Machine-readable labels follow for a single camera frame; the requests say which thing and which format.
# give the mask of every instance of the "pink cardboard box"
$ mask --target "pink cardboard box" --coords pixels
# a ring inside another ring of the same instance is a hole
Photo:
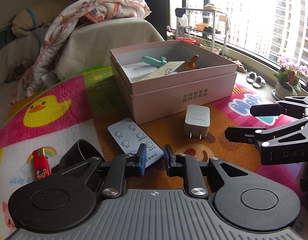
[[[167,61],[189,61],[199,55],[199,69],[132,83],[122,66],[141,62],[142,56]],[[111,50],[114,78],[137,124],[150,122],[232,94],[237,65],[185,41],[159,41]]]

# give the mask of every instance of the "potted plant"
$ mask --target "potted plant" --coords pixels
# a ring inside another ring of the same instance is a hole
[[[284,100],[285,97],[297,96],[297,93],[300,93],[299,77],[301,74],[308,75],[308,68],[297,63],[295,57],[291,59],[281,53],[278,56],[277,63],[281,69],[278,73],[274,73],[277,78],[275,94],[279,99]]]
[[[209,38],[207,38],[207,39],[204,40],[204,43],[202,43],[200,47],[211,51],[212,41]],[[220,47],[217,47],[217,46],[214,45],[213,52],[215,54],[219,54],[221,52],[221,50],[222,49]]]

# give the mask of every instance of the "beige pillow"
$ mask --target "beige pillow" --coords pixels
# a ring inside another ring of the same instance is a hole
[[[30,6],[35,15],[38,26],[52,22],[71,2],[69,0],[50,0]],[[24,9],[12,21],[12,32],[17,37],[26,36],[30,30],[35,29],[32,17]]]

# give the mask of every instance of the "colorful play mat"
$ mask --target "colorful play mat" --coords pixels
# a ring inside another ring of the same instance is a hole
[[[217,156],[290,187],[298,194],[303,206],[294,230],[308,239],[307,198],[295,183],[301,164],[262,166],[253,145],[230,143],[224,136],[228,126],[273,128],[293,121],[284,115],[257,118],[250,115],[252,105],[266,103],[269,101],[236,84],[231,96],[206,105],[211,111],[211,127],[208,136],[202,140],[183,134],[185,111],[140,127],[160,147],[170,144],[174,153],[190,154],[206,162]],[[0,239],[5,239],[15,230],[7,208],[10,195],[35,179],[33,150],[45,147],[50,167],[54,167],[61,156],[82,138],[110,161],[122,150],[107,127],[130,117],[111,67],[93,69],[67,79],[36,98],[13,106],[9,115],[10,119],[0,130]],[[183,180],[169,178],[161,159],[146,169],[144,177],[129,178],[127,186],[182,188]]]

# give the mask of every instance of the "orange-brown massage tool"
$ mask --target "orange-brown massage tool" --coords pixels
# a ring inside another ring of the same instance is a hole
[[[191,61],[185,61],[181,67],[185,70],[194,70],[194,69],[198,69],[198,67],[196,67],[195,65],[195,61],[197,61],[199,59],[198,55],[195,55],[194,57],[192,57]]]

